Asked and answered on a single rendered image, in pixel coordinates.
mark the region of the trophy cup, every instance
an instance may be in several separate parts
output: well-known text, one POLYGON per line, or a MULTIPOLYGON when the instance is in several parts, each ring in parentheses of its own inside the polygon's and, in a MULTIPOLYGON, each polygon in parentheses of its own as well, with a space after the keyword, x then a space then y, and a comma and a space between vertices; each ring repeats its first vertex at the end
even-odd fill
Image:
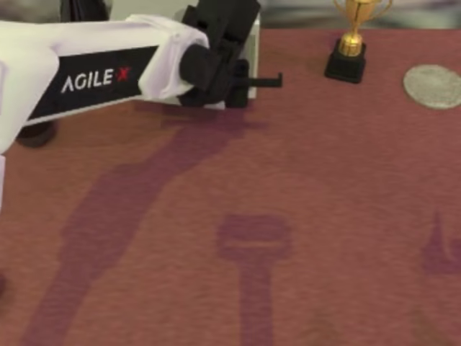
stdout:
POLYGON ((388 4, 385 8, 377 12, 377 5, 382 0, 344 0, 344 7, 339 4, 338 0, 333 1, 336 8, 349 20, 351 29, 336 41, 336 46, 326 66, 325 76, 357 84, 362 81, 367 49, 367 45, 363 43, 362 36, 359 34, 359 26, 382 16, 392 6, 393 0, 387 0, 388 4))

